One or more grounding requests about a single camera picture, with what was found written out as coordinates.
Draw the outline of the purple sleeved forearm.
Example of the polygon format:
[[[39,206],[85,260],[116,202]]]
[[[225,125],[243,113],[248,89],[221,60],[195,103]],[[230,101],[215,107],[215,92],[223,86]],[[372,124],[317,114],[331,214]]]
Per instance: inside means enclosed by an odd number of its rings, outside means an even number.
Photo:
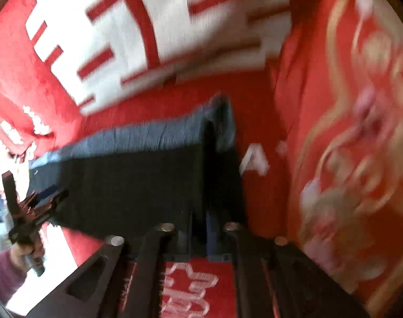
[[[0,302],[6,304],[24,284],[27,272],[12,260],[12,249],[0,253]]]

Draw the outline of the person left hand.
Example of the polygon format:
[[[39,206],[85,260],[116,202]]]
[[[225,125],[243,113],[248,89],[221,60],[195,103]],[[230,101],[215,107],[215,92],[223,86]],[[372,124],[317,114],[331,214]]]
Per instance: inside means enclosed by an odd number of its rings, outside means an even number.
[[[45,255],[45,249],[40,236],[37,236],[33,244],[16,243],[10,249],[10,259],[12,264],[24,273],[30,270],[29,263],[25,260],[27,255],[33,255],[36,258]]]

